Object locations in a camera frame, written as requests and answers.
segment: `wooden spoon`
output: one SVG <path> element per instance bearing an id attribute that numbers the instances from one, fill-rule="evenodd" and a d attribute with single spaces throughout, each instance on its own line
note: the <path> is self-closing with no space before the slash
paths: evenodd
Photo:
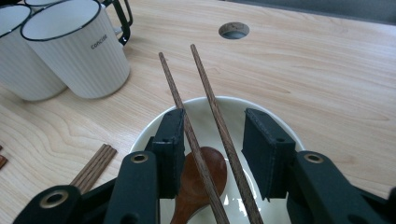
<path id="1" fill-rule="evenodd" d="M 218 194 L 224 191 L 227 182 L 227 165 L 222 154 L 213 147 L 201 147 L 209 173 L 216 186 Z M 199 210 L 209 205 L 209 197 L 206 194 L 198 168 L 191 153 L 186 156 L 184 169 L 181 174 L 180 192 L 176 196 L 175 213 L 171 224 L 185 224 Z"/>

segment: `wooden table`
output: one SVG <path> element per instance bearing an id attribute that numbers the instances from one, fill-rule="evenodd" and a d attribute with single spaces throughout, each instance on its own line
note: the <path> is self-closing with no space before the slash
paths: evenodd
<path id="1" fill-rule="evenodd" d="M 352 184 L 381 197 L 396 186 L 396 27 L 214 0 L 130 4 L 133 36 L 124 52 L 132 71 L 115 94 L 85 100 L 66 90 L 30 103 L 0 88 L 1 154 L 8 158 L 0 222 L 12 222 L 43 189 L 70 183 L 103 143 L 119 153 L 96 186 L 117 175 L 144 127 L 174 104 L 160 51 L 182 99 L 205 96 L 190 44 L 216 95 L 268 108 Z M 250 33 L 220 37 L 230 21 Z"/>

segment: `bundle of chopsticks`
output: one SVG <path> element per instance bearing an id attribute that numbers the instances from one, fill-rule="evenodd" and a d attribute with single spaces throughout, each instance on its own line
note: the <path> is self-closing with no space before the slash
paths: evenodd
<path id="1" fill-rule="evenodd" d="M 206 75 L 206 72 L 204 69 L 204 66 L 201 62 L 201 59 L 198 55 L 198 51 L 197 51 L 195 45 L 191 45 L 191 51 L 192 51 L 192 55 L 194 57 L 195 63 L 197 65 L 198 72 L 201 77 L 202 83 L 204 84 L 207 100 L 210 104 L 213 116 L 215 118 L 216 125 L 218 126 L 221 141 L 224 145 L 224 149 L 226 151 L 231 168 L 233 170 L 233 176 L 235 178 L 236 186 L 239 189 L 239 193 L 241 194 L 242 201 L 243 201 L 244 206 L 247 210 L 248 219 L 249 219 L 250 223 L 263 223 L 259 209 L 257 208 L 257 204 L 255 203 L 253 195 L 250 191 L 250 187 L 249 187 L 248 181 L 245 177 L 241 162 L 238 159 L 238 156 L 236 154 L 235 147 L 233 146 L 233 141 L 232 141 L 231 136 L 227 130 L 225 121 L 220 113 L 215 94 L 212 91 L 212 88 L 210 86 L 209 80 L 207 78 L 207 75 Z M 184 105 L 180 99 L 180 96 L 177 91 L 177 87 L 176 87 L 175 82 L 172 78 L 172 75 L 171 75 L 169 67 L 166 63 L 166 60 L 161 52 L 160 52 L 159 56 L 160 56 L 161 63 L 163 65 L 163 71 L 165 72 L 166 79 L 168 81 L 173 98 L 175 100 L 176 107 L 184 108 Z M 185 119 L 184 119 L 184 129 L 185 129 L 185 133 L 186 133 L 187 139 L 188 139 L 190 147 L 191 147 L 192 155 L 193 155 L 193 157 L 195 159 L 195 163 L 198 167 L 198 171 L 199 171 L 200 176 L 204 182 L 206 193 L 209 196 L 210 205 L 212 207 L 213 214 L 215 215 L 215 219 L 218 223 L 230 223 L 230 221 L 227 218 L 227 215 L 225 214 L 224 207 L 222 206 L 221 201 L 219 199 L 219 194 L 216 191 L 212 176 L 210 175 L 209 170 L 206 166 L 205 159 L 204 159 L 203 155 L 201 154 L 199 144 L 197 142 L 197 139 L 196 139 L 193 129 L 191 127 L 189 117 L 187 115 L 185 116 Z"/>

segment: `wooden chopstick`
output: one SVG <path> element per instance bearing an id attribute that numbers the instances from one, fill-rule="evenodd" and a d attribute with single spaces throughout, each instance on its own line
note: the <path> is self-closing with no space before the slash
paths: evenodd
<path id="1" fill-rule="evenodd" d="M 169 84 L 169 88 L 170 88 L 173 98 L 175 100 L 176 107 L 184 108 L 184 105 L 180 99 L 175 82 L 172 78 L 172 75 L 171 75 L 169 67 L 166 63 L 166 60 L 161 52 L 160 52 L 159 56 L 160 56 L 161 63 L 163 65 L 163 71 L 165 72 L 166 79 Z M 221 224 L 222 223 L 230 223 L 227 218 L 227 215 L 225 214 L 224 207 L 222 206 L 221 201 L 219 199 L 219 194 L 216 191 L 212 176 L 209 173 L 209 169 L 207 168 L 205 159 L 202 155 L 201 149 L 199 147 L 198 141 L 195 137 L 195 133 L 191 127 L 191 123 L 190 123 L 190 120 L 189 120 L 189 117 L 187 116 L 187 114 L 184 117 L 184 131 L 185 131 L 187 139 L 189 141 L 191 152 L 195 159 L 195 163 L 197 165 L 199 174 L 204 182 L 206 193 L 209 196 L 210 205 L 212 207 L 213 214 L 215 215 L 215 219 L 218 223 L 221 223 Z"/>
<path id="2" fill-rule="evenodd" d="M 195 63 L 197 65 L 202 83 L 204 84 L 207 100 L 209 101 L 210 108 L 212 109 L 213 116 L 218 126 L 221 141 L 227 153 L 228 160 L 230 161 L 230 165 L 233 170 L 233 176 L 235 178 L 236 185 L 239 189 L 239 193 L 241 194 L 242 201 L 247 210 L 247 216 L 249 218 L 249 221 L 250 223 L 263 223 L 262 216 L 260 215 L 259 209 L 257 208 L 257 204 L 254 201 L 253 195 L 250 191 L 250 187 L 245 177 L 241 162 L 238 159 L 238 155 L 236 154 L 235 147 L 233 146 L 233 140 L 231 139 L 225 121 L 221 115 L 215 94 L 212 91 L 212 88 L 209 83 L 209 79 L 207 78 L 204 66 L 201 62 L 201 59 L 199 57 L 195 45 L 191 45 L 191 51 Z"/>
<path id="3" fill-rule="evenodd" d="M 70 185 L 78 187 L 81 194 L 88 192 L 116 153 L 116 149 L 110 145 L 103 144 Z"/>

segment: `mug handle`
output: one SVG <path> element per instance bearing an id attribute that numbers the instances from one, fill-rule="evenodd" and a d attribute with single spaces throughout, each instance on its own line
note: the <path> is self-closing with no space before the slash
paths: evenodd
<path id="1" fill-rule="evenodd" d="M 121 6 L 119 0 L 105 0 L 102 2 L 102 4 L 105 7 L 108 7 L 108 6 L 110 6 L 110 4 L 113 4 L 114 8 L 116 9 L 117 16 L 119 17 L 119 20 L 121 22 L 122 35 L 119 38 L 119 42 L 122 45 L 125 45 L 126 42 L 128 42 L 129 37 L 131 36 L 131 30 L 129 27 L 132 25 L 132 23 L 134 23 L 134 18 L 132 16 L 132 12 L 131 12 L 131 8 L 129 7 L 128 0 L 124 0 L 124 3 L 126 6 L 126 10 L 128 11 L 129 21 L 127 21 L 127 19 L 125 17 L 125 13 L 123 12 L 123 9 L 122 9 L 122 6 Z"/>

